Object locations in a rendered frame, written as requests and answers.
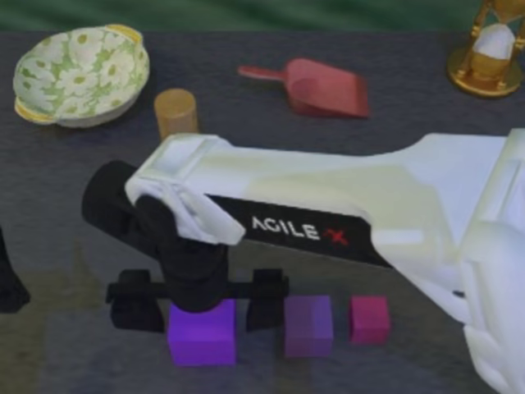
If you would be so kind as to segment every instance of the bowl rim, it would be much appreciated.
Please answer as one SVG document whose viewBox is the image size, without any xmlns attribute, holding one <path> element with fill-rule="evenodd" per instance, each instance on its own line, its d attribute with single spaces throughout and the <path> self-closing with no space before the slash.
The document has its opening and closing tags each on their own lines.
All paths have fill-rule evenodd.
<svg viewBox="0 0 525 394">
<path fill-rule="evenodd" d="M 116 29 L 113 29 L 111 27 L 112 25 L 101 25 L 101 26 L 91 26 L 91 27 L 80 27 L 80 28 L 76 28 L 76 29 L 72 29 L 72 30 L 66 30 L 66 31 L 62 31 L 62 32 L 58 32 L 58 33 L 55 33 L 55 34 L 51 34 L 49 36 L 47 36 L 46 38 L 44 39 L 41 39 L 35 46 L 33 46 L 29 51 L 27 51 L 26 53 L 24 53 L 20 59 L 18 60 L 18 62 L 16 62 L 16 65 L 15 65 L 15 75 L 13 76 L 13 84 L 14 84 L 14 81 L 15 81 L 15 78 L 19 75 L 18 73 L 18 69 L 19 69 L 19 66 L 21 65 L 21 63 L 31 54 L 31 52 L 40 44 L 42 43 L 45 39 L 49 39 L 51 37 L 54 37 L 56 35 L 60 35 L 60 34 L 69 34 L 69 33 L 72 33 L 74 31 L 77 31 L 77 30 L 86 30 L 86 29 L 90 29 L 90 30 L 105 30 L 107 32 L 112 32 L 113 34 L 118 34 L 120 35 L 121 37 L 124 37 L 126 40 L 132 42 L 134 45 L 137 45 L 139 46 L 140 48 L 142 48 L 144 50 L 144 54 L 146 55 L 146 58 L 147 58 L 147 66 L 145 67 L 145 76 L 144 76 L 144 80 L 142 82 L 141 85 L 139 85 L 137 87 L 137 89 L 135 90 L 135 92 L 133 93 L 133 95 L 128 98 L 124 103 L 121 103 L 120 105 L 118 105 L 117 107 L 114 107 L 114 108 L 110 108 L 104 112 L 100 112 L 100 113 L 97 113 L 95 115 L 88 115 L 88 116 L 80 116 L 80 117 L 56 117 L 54 113 L 48 113 L 48 112 L 44 112 L 44 111 L 41 111 L 41 110 L 35 110 L 33 109 L 32 106 L 29 106 L 20 96 L 18 96 L 16 94 L 16 91 L 15 91 L 15 98 L 16 98 L 16 101 L 18 101 L 18 103 L 20 105 L 22 105 L 25 110 L 29 111 L 29 112 L 34 112 L 35 114 L 38 114 L 40 116 L 45 116 L 45 117 L 48 117 L 50 121 L 52 121 L 53 123 L 57 123 L 57 122 L 60 122 L 60 121 L 83 121 L 83 120 L 86 120 L 86 119 L 93 119 L 93 118 L 96 118 L 96 117 L 101 117 L 101 116 L 104 116 L 104 115 L 107 115 L 108 113 L 110 112 L 114 112 L 114 111 L 117 111 L 119 108 L 122 108 L 124 107 L 129 101 L 133 100 L 133 99 L 136 99 L 136 97 L 142 92 L 142 90 L 144 90 L 144 87 L 146 86 L 146 84 L 148 83 L 149 81 L 149 77 L 150 77 L 150 68 L 151 68 L 151 64 L 150 64 L 150 57 L 149 57 L 149 53 L 148 53 L 148 50 L 146 49 L 146 46 L 144 45 L 144 38 L 143 38 L 143 35 L 138 31 L 138 30 L 135 30 L 133 28 L 130 28 L 128 26 L 124 26 L 124 25 L 119 25 L 119 26 L 123 26 L 127 29 L 130 29 L 130 30 L 133 30 L 135 33 L 137 33 L 140 37 L 140 40 L 139 41 L 135 41 L 133 40 L 129 35 L 127 34 L 124 34 L 122 33 L 121 31 L 119 30 L 116 30 Z"/>
</svg>

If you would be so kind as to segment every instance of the bright purple cube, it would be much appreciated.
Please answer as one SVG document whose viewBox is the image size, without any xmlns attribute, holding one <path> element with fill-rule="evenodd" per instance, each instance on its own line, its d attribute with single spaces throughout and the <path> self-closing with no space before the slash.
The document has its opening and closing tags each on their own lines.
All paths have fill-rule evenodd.
<svg viewBox="0 0 525 394">
<path fill-rule="evenodd" d="M 235 300 L 199 314 L 171 305 L 167 340 L 177 366 L 235 364 Z"/>
<path fill-rule="evenodd" d="M 349 336 L 353 343 L 384 344 L 390 333 L 386 297 L 353 296 L 349 305 Z"/>
<path fill-rule="evenodd" d="M 333 341 L 328 295 L 292 295 L 285 299 L 286 357 L 327 356 Z"/>
</svg>

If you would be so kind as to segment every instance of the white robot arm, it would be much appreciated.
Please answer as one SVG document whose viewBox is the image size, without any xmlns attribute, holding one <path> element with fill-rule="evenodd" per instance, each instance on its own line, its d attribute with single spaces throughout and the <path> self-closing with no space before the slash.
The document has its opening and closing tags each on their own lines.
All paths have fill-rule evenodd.
<svg viewBox="0 0 525 394">
<path fill-rule="evenodd" d="M 247 231 L 320 241 L 318 223 L 278 207 L 361 218 L 375 251 L 464 324 L 473 363 L 500 394 L 525 394 L 525 130 L 428 135 L 394 153 L 348 157 L 165 140 L 126 183 L 164 202 L 181 236 L 236 245 Z M 270 204 L 232 215 L 217 198 Z"/>
</svg>

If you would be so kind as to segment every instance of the dustpan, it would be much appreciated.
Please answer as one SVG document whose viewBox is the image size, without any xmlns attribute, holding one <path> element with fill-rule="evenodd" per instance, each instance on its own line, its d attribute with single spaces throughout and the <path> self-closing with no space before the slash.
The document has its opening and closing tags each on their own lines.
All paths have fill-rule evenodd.
<svg viewBox="0 0 525 394">
<path fill-rule="evenodd" d="M 366 81 L 350 71 L 296 58 L 283 71 L 241 66 L 242 76 L 284 83 L 290 106 L 315 117 L 368 117 Z"/>
</svg>

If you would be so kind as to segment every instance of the red x logo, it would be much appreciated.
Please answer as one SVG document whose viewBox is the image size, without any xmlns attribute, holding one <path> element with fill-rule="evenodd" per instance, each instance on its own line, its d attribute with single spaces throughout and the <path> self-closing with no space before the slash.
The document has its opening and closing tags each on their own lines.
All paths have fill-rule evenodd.
<svg viewBox="0 0 525 394">
<path fill-rule="evenodd" d="M 327 228 L 323 235 L 324 236 L 330 236 L 331 237 L 331 241 L 334 244 L 335 243 L 340 243 L 340 244 L 345 245 L 345 246 L 348 245 L 348 241 L 345 238 L 345 232 L 342 231 L 342 230 L 336 231 L 336 230 L 332 230 L 331 228 Z"/>
</svg>

